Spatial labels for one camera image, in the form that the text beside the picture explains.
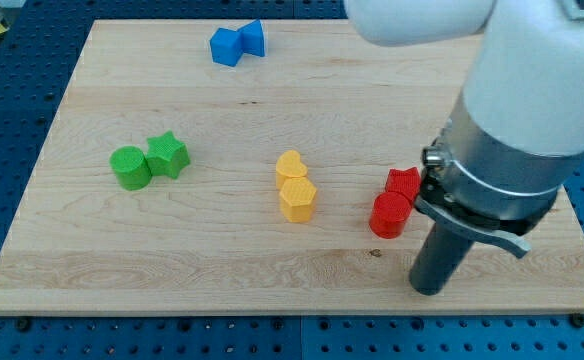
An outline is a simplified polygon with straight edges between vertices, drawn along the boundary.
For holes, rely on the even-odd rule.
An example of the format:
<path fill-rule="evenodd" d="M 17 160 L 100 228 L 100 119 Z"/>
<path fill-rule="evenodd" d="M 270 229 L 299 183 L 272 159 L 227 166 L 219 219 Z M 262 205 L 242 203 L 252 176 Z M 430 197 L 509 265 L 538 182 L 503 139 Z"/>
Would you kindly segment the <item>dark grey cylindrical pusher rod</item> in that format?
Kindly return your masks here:
<path fill-rule="evenodd" d="M 411 286 L 423 295 L 438 294 L 473 245 L 472 240 L 435 223 L 410 269 Z"/>

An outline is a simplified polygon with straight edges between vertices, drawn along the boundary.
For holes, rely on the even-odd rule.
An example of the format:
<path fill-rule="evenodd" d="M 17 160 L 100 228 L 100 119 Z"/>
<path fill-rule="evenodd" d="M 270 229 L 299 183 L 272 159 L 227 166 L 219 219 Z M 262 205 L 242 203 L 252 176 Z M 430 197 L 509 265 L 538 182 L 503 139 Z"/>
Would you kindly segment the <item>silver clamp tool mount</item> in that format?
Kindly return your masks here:
<path fill-rule="evenodd" d="M 415 207 L 456 236 L 521 258 L 531 250 L 523 235 L 551 209 L 582 159 L 503 143 L 476 123 L 460 95 L 438 137 L 422 150 Z"/>

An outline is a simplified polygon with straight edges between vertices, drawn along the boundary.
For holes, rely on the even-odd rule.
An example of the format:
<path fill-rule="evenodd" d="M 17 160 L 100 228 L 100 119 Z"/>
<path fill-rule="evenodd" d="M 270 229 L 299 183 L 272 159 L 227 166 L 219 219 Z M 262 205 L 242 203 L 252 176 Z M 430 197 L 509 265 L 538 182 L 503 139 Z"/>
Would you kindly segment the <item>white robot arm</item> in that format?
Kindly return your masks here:
<path fill-rule="evenodd" d="M 405 46 L 481 34 L 477 58 L 421 155 L 415 208 L 433 227 L 409 273 L 442 290 L 475 243 L 516 257 L 584 159 L 584 2 L 347 0 L 366 41 Z"/>

